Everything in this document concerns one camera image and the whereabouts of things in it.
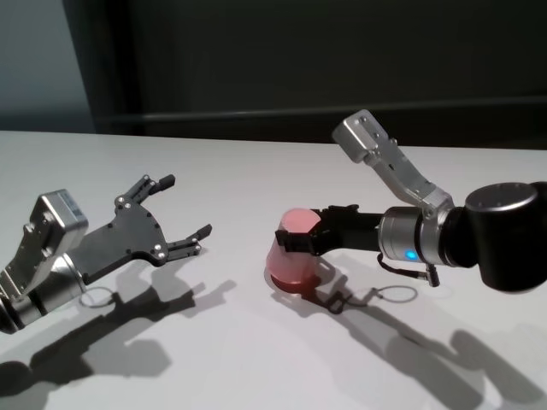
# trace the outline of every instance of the metal bracket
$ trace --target metal bracket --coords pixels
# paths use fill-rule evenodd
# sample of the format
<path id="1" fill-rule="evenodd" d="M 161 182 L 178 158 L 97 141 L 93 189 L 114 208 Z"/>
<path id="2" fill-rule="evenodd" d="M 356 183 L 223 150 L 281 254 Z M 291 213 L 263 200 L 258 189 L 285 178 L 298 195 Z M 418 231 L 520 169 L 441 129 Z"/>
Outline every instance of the metal bracket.
<path id="1" fill-rule="evenodd" d="M 353 162 L 371 167 L 397 198 L 421 208 L 424 218 L 434 219 L 441 208 L 454 207 L 450 194 L 421 175 L 366 109 L 346 118 L 332 138 Z"/>
<path id="2" fill-rule="evenodd" d="M 66 190 L 38 198 L 15 258 L 0 272 L 0 292 L 15 300 L 50 274 L 57 257 L 79 245 L 87 219 Z"/>

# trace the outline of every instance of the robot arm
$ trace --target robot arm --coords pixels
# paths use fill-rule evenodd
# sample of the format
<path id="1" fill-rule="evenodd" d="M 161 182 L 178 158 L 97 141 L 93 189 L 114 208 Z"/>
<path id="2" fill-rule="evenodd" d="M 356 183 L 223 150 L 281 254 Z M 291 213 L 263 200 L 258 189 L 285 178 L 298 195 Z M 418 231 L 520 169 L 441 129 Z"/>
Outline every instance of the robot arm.
<path id="1" fill-rule="evenodd" d="M 211 233 L 211 225 L 168 243 L 141 205 L 174 181 L 173 175 L 158 182 L 144 175 L 115 198 L 115 218 L 85 236 L 87 219 L 65 190 L 40 196 L 15 258 L 0 273 L 0 331 L 23 329 L 129 261 L 142 259 L 160 267 L 199 255 L 199 241 Z"/>
<path id="2" fill-rule="evenodd" d="M 310 232 L 276 232 L 286 252 L 379 250 L 384 269 L 426 278 L 431 286 L 439 283 L 436 265 L 479 264 L 483 282 L 506 292 L 529 290 L 547 279 L 542 257 L 547 246 L 547 183 L 489 185 L 471 193 L 464 207 L 455 207 L 452 197 L 418 172 L 367 110 L 344 120 L 332 137 L 353 162 L 365 162 L 397 198 L 412 206 L 389 208 L 383 215 L 330 207 L 338 210 L 335 219 L 315 211 L 321 221 Z M 392 268 L 383 262 L 384 256 L 425 263 L 426 271 Z"/>

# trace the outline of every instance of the table surface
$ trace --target table surface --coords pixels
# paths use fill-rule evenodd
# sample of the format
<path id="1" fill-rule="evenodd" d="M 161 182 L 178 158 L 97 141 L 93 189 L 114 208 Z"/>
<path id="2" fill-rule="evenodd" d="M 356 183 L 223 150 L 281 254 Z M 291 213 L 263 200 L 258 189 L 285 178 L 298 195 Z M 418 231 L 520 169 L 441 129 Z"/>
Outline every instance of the table surface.
<path id="1" fill-rule="evenodd" d="M 547 174 L 547 152 L 403 150 L 457 204 Z M 547 408 L 547 285 L 509 296 L 477 268 L 440 267 L 433 289 L 337 250 L 320 292 L 345 292 L 342 313 L 272 286 L 265 258 L 287 209 L 400 204 L 336 145 L 0 132 L 0 170 L 4 264 L 38 194 L 68 189 L 94 229 L 145 173 L 177 177 L 144 204 L 168 241 L 214 227 L 200 256 L 134 261 L 0 335 L 0 408 Z M 113 292 L 123 303 L 101 307 Z"/>

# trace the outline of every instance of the pink cup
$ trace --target pink cup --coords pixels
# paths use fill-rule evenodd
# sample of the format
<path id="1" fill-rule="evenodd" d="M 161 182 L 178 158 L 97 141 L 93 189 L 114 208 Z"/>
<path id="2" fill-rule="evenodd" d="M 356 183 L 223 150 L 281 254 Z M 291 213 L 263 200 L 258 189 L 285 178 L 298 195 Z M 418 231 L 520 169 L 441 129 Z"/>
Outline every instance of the pink cup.
<path id="1" fill-rule="evenodd" d="M 279 229 L 291 233 L 309 232 L 321 218 L 310 209 L 291 209 L 284 213 Z M 318 258 L 300 252 L 285 252 L 274 239 L 266 259 L 273 283 L 289 293 L 305 294 L 318 284 L 315 275 Z"/>

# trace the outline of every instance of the gray wall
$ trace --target gray wall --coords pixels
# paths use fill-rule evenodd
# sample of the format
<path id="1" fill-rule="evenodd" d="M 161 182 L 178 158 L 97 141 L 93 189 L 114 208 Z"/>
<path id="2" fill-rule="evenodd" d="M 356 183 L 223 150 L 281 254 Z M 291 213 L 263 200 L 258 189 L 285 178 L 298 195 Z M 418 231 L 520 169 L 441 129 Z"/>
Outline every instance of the gray wall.
<path id="1" fill-rule="evenodd" d="M 62 0 L 0 0 L 0 130 L 94 132 Z"/>

